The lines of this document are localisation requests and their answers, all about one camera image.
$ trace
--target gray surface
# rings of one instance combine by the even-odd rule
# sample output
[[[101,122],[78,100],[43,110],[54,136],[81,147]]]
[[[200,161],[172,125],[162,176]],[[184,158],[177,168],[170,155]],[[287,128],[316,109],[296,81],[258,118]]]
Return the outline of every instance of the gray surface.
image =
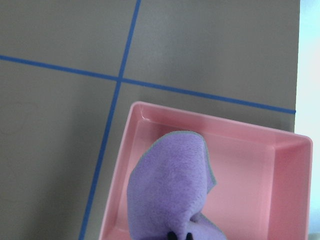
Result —
[[[135,1],[4,1],[0,55],[117,76]],[[299,2],[141,2],[124,76],[295,108]],[[0,239],[77,239],[116,83],[0,60]],[[134,101],[294,130],[293,114],[122,83],[85,239]]]

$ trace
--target blue line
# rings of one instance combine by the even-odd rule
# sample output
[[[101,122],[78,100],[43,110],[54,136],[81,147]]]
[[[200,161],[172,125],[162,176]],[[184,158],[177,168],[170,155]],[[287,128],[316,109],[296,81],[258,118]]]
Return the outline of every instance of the blue line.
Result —
[[[102,162],[103,162],[105,151],[106,151],[106,146],[108,143],[111,124],[112,124],[112,120],[114,118],[114,113],[115,113],[115,109],[116,109],[116,105],[117,105],[120,87],[121,87],[121,81],[118,81],[115,86],[115,90],[114,90],[114,94],[113,94],[113,98],[112,98],[112,102],[111,102],[111,107],[110,107],[108,118],[107,118],[106,125],[105,125],[105,130],[104,130],[104,134],[103,134],[103,138],[102,138],[99,156],[98,156],[97,163],[95,166],[93,180],[92,180],[92,184],[91,184],[91,188],[90,188],[90,192],[89,192],[89,197],[88,197],[88,201],[86,203],[85,212],[84,212],[84,216],[83,216],[83,220],[82,220],[82,225],[81,225],[80,234],[79,234],[79,238],[78,238],[79,240],[83,240],[85,238],[85,234],[86,234],[86,230],[87,230],[87,226],[88,226],[88,222],[89,222],[89,216],[90,216],[90,212],[91,212],[91,208],[92,208],[92,204],[94,201],[95,192],[96,192],[96,188],[97,188],[97,184],[98,184],[99,174],[100,174]]]
[[[123,78],[122,82],[128,83],[128,84],[133,84],[133,85],[139,85],[139,86],[143,86],[143,87],[147,87],[147,88],[161,89],[161,90],[165,90],[165,91],[170,91],[170,92],[175,92],[175,93],[180,93],[180,94],[187,94],[187,95],[192,95],[192,96],[196,96],[196,97],[213,99],[213,100],[223,101],[223,102],[232,103],[232,104],[239,104],[239,105],[244,105],[244,106],[249,106],[249,107],[254,107],[254,108],[259,108],[259,109],[266,109],[266,110],[271,110],[271,111],[276,111],[276,112],[281,112],[281,113],[286,113],[286,114],[293,114],[294,115],[296,113],[296,110],[292,110],[292,109],[288,109],[288,108],[271,106],[271,105],[266,105],[266,104],[251,102],[251,101],[244,101],[244,100],[235,99],[235,98],[231,98],[231,97],[218,96],[218,95],[213,95],[213,94],[208,94],[208,93],[203,93],[203,92],[198,92],[198,91],[191,91],[191,90],[177,88],[177,87],[164,86],[164,85],[160,85],[160,84],[138,81],[138,80],[133,80],[133,79],[128,79],[128,78]]]
[[[120,79],[123,78],[124,73],[125,73],[129,50],[130,50],[130,46],[131,46],[131,42],[132,42],[132,37],[134,35],[135,26],[136,26],[136,22],[137,22],[137,18],[138,18],[140,3],[141,3],[141,0],[137,0],[136,4],[135,4],[133,16],[132,16],[132,21],[131,21],[131,26],[129,29],[129,34],[128,34],[128,38],[126,40],[124,54],[123,54],[123,58],[122,58],[122,62],[121,62],[120,70],[119,70],[119,78]]]
[[[80,70],[80,69],[75,69],[75,68],[70,68],[65,66],[59,66],[54,64],[48,64],[48,63],[43,63],[38,61],[26,60],[26,59],[17,58],[17,57],[0,55],[0,60],[19,63],[19,64],[26,64],[26,65],[31,65],[35,67],[45,68],[45,69],[52,69],[52,70],[57,70],[57,71],[67,72],[72,74],[79,74],[79,75],[84,75],[84,76],[89,76],[94,78],[100,78],[100,79],[106,79],[106,80],[112,80],[112,81],[119,80],[119,78],[116,76],[96,73],[92,71],[85,71],[85,70]]]

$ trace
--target pink container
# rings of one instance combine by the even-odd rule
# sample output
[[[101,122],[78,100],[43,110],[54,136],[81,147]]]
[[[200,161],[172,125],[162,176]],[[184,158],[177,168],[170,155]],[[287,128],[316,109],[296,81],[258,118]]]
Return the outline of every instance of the pink container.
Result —
[[[142,154],[177,130],[201,134],[217,180],[202,213],[228,240],[307,240],[312,141],[234,120],[135,102],[125,125],[100,240],[130,240],[127,185]]]

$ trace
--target pink plastic bin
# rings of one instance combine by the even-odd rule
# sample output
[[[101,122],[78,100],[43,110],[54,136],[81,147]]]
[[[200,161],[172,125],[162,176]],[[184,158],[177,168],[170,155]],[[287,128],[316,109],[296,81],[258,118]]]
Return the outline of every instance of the pink plastic bin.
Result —
[[[125,125],[100,240],[131,239],[130,173],[153,142],[176,130],[198,132],[206,140],[217,185],[202,212],[228,240],[307,240],[308,137],[140,101],[132,104]]]

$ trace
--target lavender fabric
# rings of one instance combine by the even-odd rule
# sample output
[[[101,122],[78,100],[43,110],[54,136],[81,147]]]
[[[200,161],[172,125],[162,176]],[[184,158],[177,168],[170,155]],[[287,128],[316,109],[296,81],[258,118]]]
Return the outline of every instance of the lavender fabric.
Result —
[[[204,138],[174,131],[159,138],[140,158],[127,188],[128,223],[133,240],[226,240],[201,214],[216,185]]]

